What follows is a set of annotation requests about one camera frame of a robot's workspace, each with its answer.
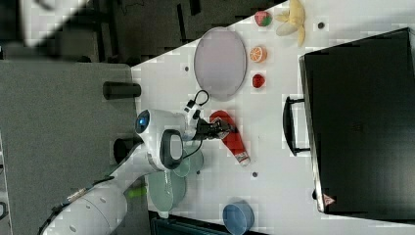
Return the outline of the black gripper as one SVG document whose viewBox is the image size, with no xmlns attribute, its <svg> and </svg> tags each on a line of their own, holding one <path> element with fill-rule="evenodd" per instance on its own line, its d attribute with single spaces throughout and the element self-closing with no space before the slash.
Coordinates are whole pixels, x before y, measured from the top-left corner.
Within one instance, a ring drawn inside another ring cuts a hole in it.
<svg viewBox="0 0 415 235">
<path fill-rule="evenodd" d="M 230 132 L 235 131 L 236 127 L 225 120 L 220 120 L 219 122 L 207 122 L 204 119 L 200 118 L 196 126 L 196 140 L 205 140 L 205 139 L 224 139 Z"/>
</svg>

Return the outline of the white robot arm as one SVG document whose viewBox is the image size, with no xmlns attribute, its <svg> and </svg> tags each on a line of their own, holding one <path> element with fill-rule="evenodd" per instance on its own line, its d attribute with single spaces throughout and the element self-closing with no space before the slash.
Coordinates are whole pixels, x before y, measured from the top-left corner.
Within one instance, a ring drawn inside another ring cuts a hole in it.
<svg viewBox="0 0 415 235">
<path fill-rule="evenodd" d="M 127 213 L 124 192 L 140 177 L 172 170 L 188 157 L 184 144 L 221 139 L 237 128 L 221 117 L 207 122 L 200 109 L 183 113 L 145 110 L 135 122 L 142 142 L 106 178 L 68 196 L 54 207 L 37 235 L 111 235 Z"/>
</svg>

